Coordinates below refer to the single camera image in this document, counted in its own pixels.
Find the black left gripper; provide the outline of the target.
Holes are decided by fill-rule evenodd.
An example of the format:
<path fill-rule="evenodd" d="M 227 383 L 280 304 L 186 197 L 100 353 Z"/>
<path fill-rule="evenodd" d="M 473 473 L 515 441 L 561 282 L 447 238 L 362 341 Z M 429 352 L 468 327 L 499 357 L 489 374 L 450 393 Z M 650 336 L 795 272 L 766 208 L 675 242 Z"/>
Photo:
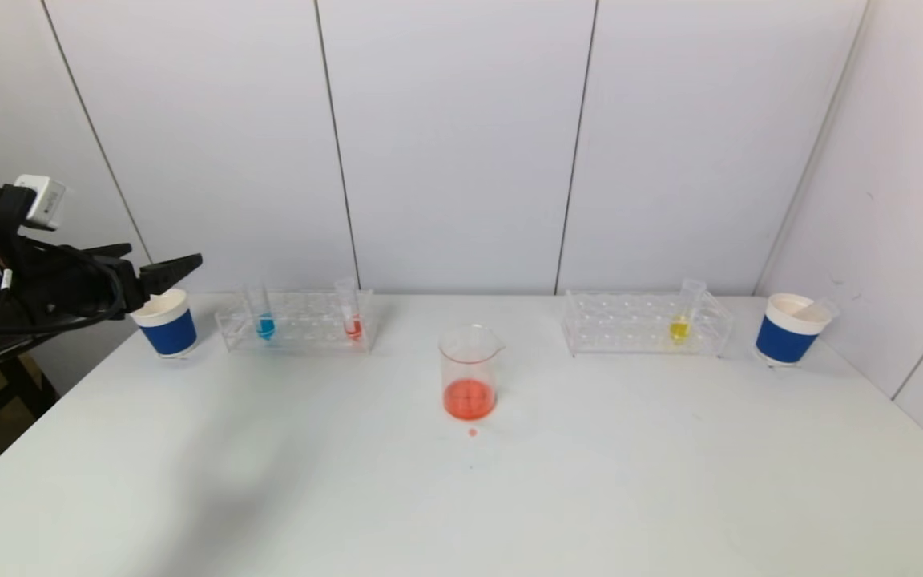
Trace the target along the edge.
<path fill-rule="evenodd" d="M 162 295 L 203 263 L 202 253 L 139 268 L 124 258 L 131 244 L 107 244 L 81 253 L 51 253 L 47 264 L 21 278 L 21 304 L 33 324 L 98 324 L 122 319 Z"/>

